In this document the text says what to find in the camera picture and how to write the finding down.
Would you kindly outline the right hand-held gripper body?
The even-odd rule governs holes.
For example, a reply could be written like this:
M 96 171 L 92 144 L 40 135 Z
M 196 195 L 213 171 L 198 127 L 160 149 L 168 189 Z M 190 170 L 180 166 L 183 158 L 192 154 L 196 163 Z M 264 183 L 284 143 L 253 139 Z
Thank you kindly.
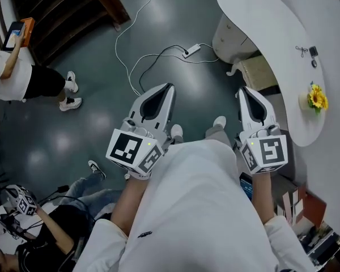
M 243 131 L 236 137 L 236 147 L 251 175 L 274 172 L 288 163 L 287 139 L 275 116 L 254 125 L 242 118 L 240 122 Z

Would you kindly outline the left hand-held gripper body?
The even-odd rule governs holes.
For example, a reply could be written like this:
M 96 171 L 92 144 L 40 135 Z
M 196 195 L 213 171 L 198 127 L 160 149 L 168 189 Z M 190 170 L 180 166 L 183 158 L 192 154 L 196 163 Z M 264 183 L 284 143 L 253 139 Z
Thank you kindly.
M 147 121 L 139 112 L 131 111 L 121 127 L 114 129 L 105 157 L 130 176 L 148 180 L 170 142 L 167 124 L 158 119 Z

